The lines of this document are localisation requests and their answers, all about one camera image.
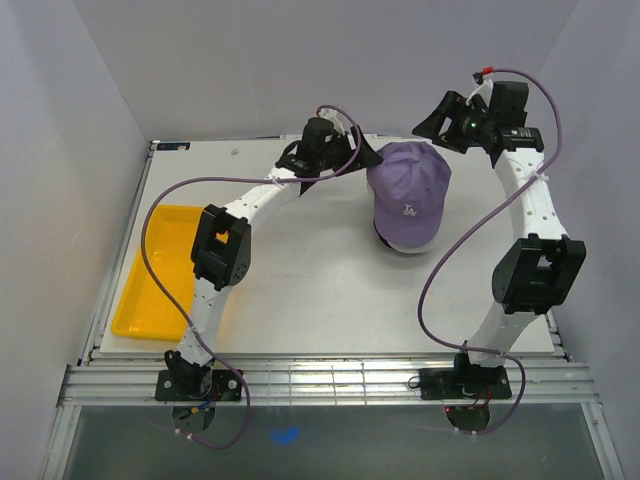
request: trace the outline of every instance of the metal frame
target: metal frame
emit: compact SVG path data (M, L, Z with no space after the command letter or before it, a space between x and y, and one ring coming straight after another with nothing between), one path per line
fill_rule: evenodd
M298 136L286 135L281 138L290 140ZM62 477L82 406L166 405L153 400L157 374L165 368L160 355L103 355L99 351L126 247L158 143L150 144L131 212L100 293L79 366L69 367L66 373L42 470L43 479ZM566 354L552 313L547 315L547 323L555 351L550 355L522 359L527 369L523 402L581 404L605 478L623 478L589 368L584 363L574 363ZM444 402L420 400L418 392L409 388L408 381L417 375L419 368L451 366L454 353L439 356L379 354L360 357L229 355L227 359L245 372L251 389L251 403L256 406L441 405ZM512 388L517 390L520 387L519 370L510 364L506 368ZM496 400L496 403L510 401ZM224 404L231 408L243 405L246 405L244 400Z

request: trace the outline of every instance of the gray wall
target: gray wall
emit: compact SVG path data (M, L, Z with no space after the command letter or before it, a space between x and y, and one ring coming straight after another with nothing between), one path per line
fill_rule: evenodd
M630 479L640 478L639 25L637 2L582 0L541 73L565 128L553 199L570 235L587 243L583 271L556 311L560 333L591 366ZM537 123L551 139L548 110Z
M0 478L36 478L146 142L70 0L0 0Z
M488 64L537 72L577 0L74 0L147 138L408 134Z

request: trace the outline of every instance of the white wall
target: white wall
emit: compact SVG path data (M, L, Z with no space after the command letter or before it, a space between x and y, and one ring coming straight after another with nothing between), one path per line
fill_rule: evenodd
M637 2L581 0L541 73L565 129L551 170L554 203L570 235L587 244L583 271L556 310L560 333L591 366L629 479L640 478L639 25ZM546 112L536 123L551 139Z
M74 0L147 138L408 134L487 64L537 72L577 0Z
M146 142L70 0L0 1L0 478L36 478Z

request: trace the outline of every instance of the white table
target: white table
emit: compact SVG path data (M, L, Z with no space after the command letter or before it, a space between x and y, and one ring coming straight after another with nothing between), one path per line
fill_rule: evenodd
M389 141L370 140L374 148ZM174 343L135 340L111 333L111 322L139 246L149 206L168 186L197 176L263 177L285 140L194 142L187 151L157 151L127 247L103 354L153 353ZM236 155L231 152L238 149ZM412 354L449 352L429 340L416 317L418 295L436 261L474 222L503 199L502 187L481 151L441 150L453 171L439 232L440 245L421 256L383 246L373 229L373 202L364 172L315 185L270 218L254 235L247 277L227 303L219 332L221 353ZM249 185L184 187L167 204L223 205ZM434 333L453 342L471 337L492 297L491 272L512 244L505 211L449 260L427 296L425 318ZM543 317L514 345L521 355L553 351Z

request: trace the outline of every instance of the cable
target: cable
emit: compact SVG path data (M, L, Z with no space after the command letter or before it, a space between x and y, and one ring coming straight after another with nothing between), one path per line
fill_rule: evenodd
M349 120L349 122L351 123L351 126L354 127L353 130L354 130L354 133L355 133L355 140L354 140L355 141L355 150L353 151L353 154L351 155L351 158L342 167L340 167L338 170L336 170L335 172L333 172L333 173L331 173L329 175L324 175L324 176L315 177L315 178L283 178L283 179L279 179L278 180L279 184L323 182L325 180L329 180L331 178L337 177L342 172L344 172L346 169L348 169L351 166L351 164L356 160L356 157L360 153L360 150L362 148L362 143L363 143L362 134L360 132L360 128L359 128L358 124L355 122L355 120L353 118L351 118L351 116L348 113L346 113L340 107L335 107L333 105L320 105L318 107L318 111L320 109L323 109L323 108L330 108L330 109L335 110L336 112L342 114L347 120ZM295 146L294 144L295 144L295 142L290 144L287 147L287 149L293 149L293 147ZM265 179L265 178L236 178L236 177L197 177L197 178L191 178L191 179L188 179L188 180L183 180L182 182L178 182L175 185L172 185L171 187L167 188L164 192L162 192L160 195L158 195L158 198L156 198L153 201L153 203L151 204L151 207L149 208L149 212L147 213L147 216L144 219L144 223L142 224L142 233L140 234L140 251L141 251L142 261L143 261L144 266L146 267L147 271L149 272L149 275L153 279L154 283L158 286L158 288L165 295L165 297L167 297L169 299L169 301L178 309L180 314L187 321L187 325L193 331L193 335L194 335L195 339L198 341L200 346L205 350L205 352L207 352L209 355L211 355L211 357L214 360L218 361L219 363L221 363L222 365L227 367L238 378L238 380L240 381L240 383L242 385L242 388L245 391L246 399L247 399L247 414L246 414L246 416L244 418L244 422L243 422L242 426L240 427L240 430L238 431L238 433L236 434L235 437L233 437L227 443L222 444L222 445L214 445L214 444L208 442L207 440L204 440L202 438L198 438L196 435L192 435L192 436L189 437L189 438L193 438L197 442L199 442L199 443L201 443L201 444L203 444L203 445L205 445L205 446L207 446L207 447L209 447L209 448L211 448L213 450L225 450L225 449L233 446L234 444L236 444L238 442L238 440L240 440L240 438L244 434L245 430L247 429L247 425L249 424L249 413L251 411L251 394L249 393L249 385L247 384L247 381L244 379L244 377L242 376L240 371L238 371L238 369L236 369L231 363L229 363L227 360L225 360L223 357L219 356L211 348L209 348L207 343L204 341L204 339L202 338L200 333L195 328L195 325L194 325L193 321L191 320L191 317L189 317L189 314L187 313L187 311L182 307L182 305L180 305L178 300L176 300L176 298L171 294L171 292L169 292L169 290L167 290L167 288L164 286L164 284L160 281L160 279L156 275L155 271L153 270L153 267L151 267L151 263L149 261L149 255L147 253L147 245L146 245L147 230L149 229L149 223L151 221L151 216L153 215L153 212L158 207L158 205L160 205L160 202L162 202L162 200L164 200L167 195L169 195L171 192L177 190L178 188L184 187L185 185L191 185L191 184L194 184L194 183L202 183L202 182L230 182L230 183L251 183L251 184L257 184L257 185L271 185L271 184L273 184L273 180L270 179L270 178Z
M556 132L557 132L557 136L558 136L558 140L557 140L558 143L556 145L555 152L553 152L553 155L551 155L549 160L544 162L542 164L542 166L536 171L537 175L541 175L551 165L553 165L553 163L560 156L560 152L562 151L562 124L560 122L560 112L558 112L558 106L556 105L555 100L551 96L551 93L549 93L549 91L544 87L544 85L542 85L536 78L534 78L533 76L529 75L528 73L523 72L521 70L511 69L511 68L485 69L485 70L483 70L482 73L483 73L483 75L487 75L487 74L491 73L492 71L495 72L495 73L511 73L511 74L518 75L518 76L526 78L527 80L529 80L531 83L533 83L534 85L536 85L540 89L540 91L543 93L543 95L549 101L549 105L551 105L551 110L553 110L553 116L555 118L555 123L556 123ZM494 210L492 210L484 218L482 218L478 223L476 223L469 230L467 230L467 232L464 235L462 235L462 237L460 237L460 239L456 243L454 243L451 246L451 248L449 248L449 250L447 250L447 252L438 261L438 263L436 264L435 268L433 269L433 271L431 272L431 274L427 278L427 281L424 284L424 287L422 288L422 292L420 293L420 300L418 301L418 323L420 324L420 328L422 328L422 331L424 331L424 333L427 335L427 337L429 337L434 342L439 343L440 345L443 345L443 346L448 347L448 348L452 348L454 350L460 350L460 351L463 351L463 352L488 353L488 354L491 354L491 355L498 355L498 356L504 357L507 360L511 360L512 362L514 362L518 366L518 368L520 369L520 375L521 375L521 378L522 378L522 383L520 385L520 391L518 392L518 396L516 397L515 401L513 402L513 405L509 409L509 411L495 425L493 425L493 426L491 426L489 428L486 428L484 430L481 430L479 432L464 432L464 433L467 433L467 434L483 435L483 434L486 434L486 433L494 432L495 430L500 428L502 425L504 425L511 418L513 413L516 411L516 409L520 405L520 402L522 401L522 397L524 396L525 383L527 381L527 375L526 375L526 372L525 372L525 369L524 369L524 365L522 365L522 362L517 357L514 357L513 355L509 355L507 352L501 352L500 350L494 350L492 348L469 347L469 346L466 346L466 345L457 345L455 343L447 342L446 340L442 340L441 338L437 337L434 333L432 333L427 328L427 326L425 324L424 316L423 316L423 312L422 312L423 309L424 309L424 302L425 302L425 299L427 297L427 292L429 291L429 288L433 284L433 281L436 278L436 276L438 275L438 272L440 272L440 270L442 269L444 264L447 262L447 260L449 260L449 258L451 258L451 256L464 244L464 242L466 242L469 239L469 237L471 237L471 235L476 233L481 227L483 227L487 222L489 222L489 220L494 218L496 215L498 215L500 212L502 212L505 208L507 208L509 205L511 205L520 195L522 195L531 185L533 185L533 183L536 180L538 180L538 177L537 176L532 176L524 185L522 185L522 187L520 187L518 190L516 190L509 198L507 198L504 202L502 202Z

